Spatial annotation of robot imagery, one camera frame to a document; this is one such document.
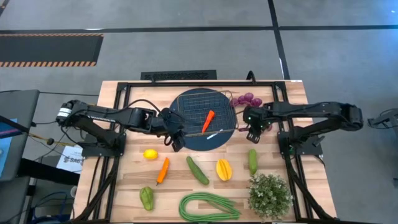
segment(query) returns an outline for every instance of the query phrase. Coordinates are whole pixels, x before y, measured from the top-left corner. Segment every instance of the black floor mat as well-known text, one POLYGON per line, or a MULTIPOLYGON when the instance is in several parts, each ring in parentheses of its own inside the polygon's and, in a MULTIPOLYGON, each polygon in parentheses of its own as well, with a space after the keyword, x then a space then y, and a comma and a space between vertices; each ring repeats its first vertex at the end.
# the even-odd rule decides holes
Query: black floor mat
POLYGON ((141 80, 216 80, 216 70, 141 72, 141 80))
POLYGON ((0 67, 96 65, 103 34, 0 34, 0 67))

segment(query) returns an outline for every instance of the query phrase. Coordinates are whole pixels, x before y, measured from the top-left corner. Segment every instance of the gray floor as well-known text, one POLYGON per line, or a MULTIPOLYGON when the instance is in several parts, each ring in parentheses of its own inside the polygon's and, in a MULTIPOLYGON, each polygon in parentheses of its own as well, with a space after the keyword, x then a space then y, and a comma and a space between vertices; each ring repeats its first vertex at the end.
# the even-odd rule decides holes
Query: gray floor
MULTIPOLYGON (((276 0, 280 26, 398 24, 395 0, 276 0)), ((0 29, 269 26, 265 0, 10 0, 0 29)), ((342 101, 364 118, 397 107, 398 30, 282 31, 291 79, 302 79, 311 103, 342 101)), ((217 69, 219 79, 281 79, 272 31, 106 34, 93 68, 1 68, 0 91, 31 89, 97 94, 103 80, 137 80, 141 72, 217 69)), ((40 95, 35 120, 54 119, 59 106, 77 98, 40 95)), ((35 133, 59 138, 56 125, 35 133)), ((398 140, 391 130, 336 131, 322 142, 338 216, 343 220, 397 223, 398 140)), ((48 149, 29 141, 25 157, 48 149)), ((68 188, 39 183, 41 195, 68 188)))

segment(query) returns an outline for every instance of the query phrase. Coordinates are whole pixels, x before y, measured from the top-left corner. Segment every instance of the carrot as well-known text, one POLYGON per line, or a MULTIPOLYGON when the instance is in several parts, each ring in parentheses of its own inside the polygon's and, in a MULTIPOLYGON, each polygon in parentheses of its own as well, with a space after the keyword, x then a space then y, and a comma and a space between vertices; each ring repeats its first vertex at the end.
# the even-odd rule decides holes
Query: carrot
POLYGON ((162 170, 160 170, 159 175, 157 176, 156 186, 163 182, 164 177, 166 176, 166 173, 167 173, 167 169, 169 168, 169 164, 170 164, 170 160, 169 160, 169 158, 166 157, 166 159, 164 160, 164 163, 163 163, 162 170))
POLYGON ((212 111, 212 110, 209 111, 209 114, 207 115, 207 118, 206 118, 206 122, 203 125, 203 128, 201 129, 202 134, 206 131, 207 127, 209 126, 211 120, 214 118, 215 115, 216 114, 214 113, 214 111, 212 111))

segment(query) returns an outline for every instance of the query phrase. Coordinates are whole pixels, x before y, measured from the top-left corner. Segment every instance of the green bean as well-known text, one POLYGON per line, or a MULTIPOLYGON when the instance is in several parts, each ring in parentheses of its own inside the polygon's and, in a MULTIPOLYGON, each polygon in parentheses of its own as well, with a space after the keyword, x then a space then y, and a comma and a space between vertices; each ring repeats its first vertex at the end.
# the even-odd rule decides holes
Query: green bean
POLYGON ((188 222, 218 222, 229 219, 238 220, 241 213, 235 209, 233 205, 234 201, 226 197, 206 192, 196 192, 186 195, 181 199, 179 213, 180 216, 188 222), (224 213, 212 213, 207 215, 189 214, 185 210, 185 207, 187 206, 187 203, 192 200, 205 201, 224 213))

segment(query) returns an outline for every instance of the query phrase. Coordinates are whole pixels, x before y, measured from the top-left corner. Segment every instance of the wooden tabletop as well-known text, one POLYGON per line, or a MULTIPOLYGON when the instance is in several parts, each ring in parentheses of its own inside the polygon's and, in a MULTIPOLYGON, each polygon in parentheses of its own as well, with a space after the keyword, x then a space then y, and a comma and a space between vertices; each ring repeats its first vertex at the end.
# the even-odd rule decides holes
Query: wooden tabletop
MULTIPOLYGON (((301 81, 285 82, 290 103, 308 103, 304 85, 301 81)), ((98 98, 98 106, 113 107, 117 84, 118 82, 116 81, 103 82, 98 98)), ((139 98, 144 98, 150 100, 162 109, 169 107, 172 100, 179 94, 192 88, 195 87, 134 87, 131 90, 130 102, 139 98)), ((229 90, 234 97, 251 92, 256 98, 261 98, 263 102, 273 101, 270 87, 208 86, 207 88, 218 91, 229 90)), ((134 106, 150 108, 150 105, 145 102, 139 102, 134 106)), ((242 108, 238 107, 236 110, 239 111, 243 109, 243 106, 241 107, 242 108)), ((246 126, 243 123, 242 114, 238 115, 238 123, 240 128, 246 126)), ((98 124, 103 128, 109 128, 109 123, 98 122, 98 124)), ((309 118, 294 119, 294 125, 296 126, 307 126, 309 124, 312 124, 312 120, 309 118)), ((248 207, 248 180, 250 179, 250 175, 248 171, 247 153, 250 149, 255 149, 257 151, 259 165, 257 173, 278 174, 287 180, 285 162, 279 154, 276 138, 277 132, 278 127, 275 123, 271 131, 265 132, 261 136, 261 140, 258 144, 253 144, 248 141, 246 139, 247 133, 235 131, 231 139, 217 149, 197 152, 183 148, 180 152, 174 152, 171 146, 164 145, 163 138, 128 131, 125 153, 119 164, 111 222, 183 222, 178 214, 178 205, 184 195, 193 192, 211 192, 228 197, 236 202, 235 207, 242 213, 239 219, 240 222, 260 221, 258 216, 248 207), (159 152, 158 159, 154 161, 146 160, 142 156, 142 153, 146 149, 157 150, 159 152), (187 156, 191 156, 209 178, 209 185, 204 186, 194 178, 186 162, 187 156), (156 178, 166 157, 170 159, 169 171, 163 184, 155 186, 156 178), (215 169, 218 159, 227 159, 231 164, 233 169, 231 180, 223 182, 217 176, 215 169), (145 186, 154 189, 155 209, 151 212, 144 210, 139 200, 139 191, 145 186)), ((302 156, 302 160, 309 191, 325 211, 335 217, 336 212, 325 168, 313 156, 302 156)), ((96 157, 87 158, 84 161, 74 203, 76 216, 86 207, 96 161, 96 157)), ((102 159, 99 162, 91 197, 98 188, 101 165, 102 159)), ((301 214, 302 217, 305 217, 302 194, 298 188, 297 193, 301 214)), ((100 218, 104 217, 107 195, 108 191, 105 193, 105 199, 101 204, 100 218)), ((187 206, 187 211, 197 214, 219 212, 219 210, 213 209, 210 205, 198 201, 190 202, 187 206)), ((283 218, 283 221, 292 220, 295 220, 293 208, 291 208, 289 214, 283 218)))

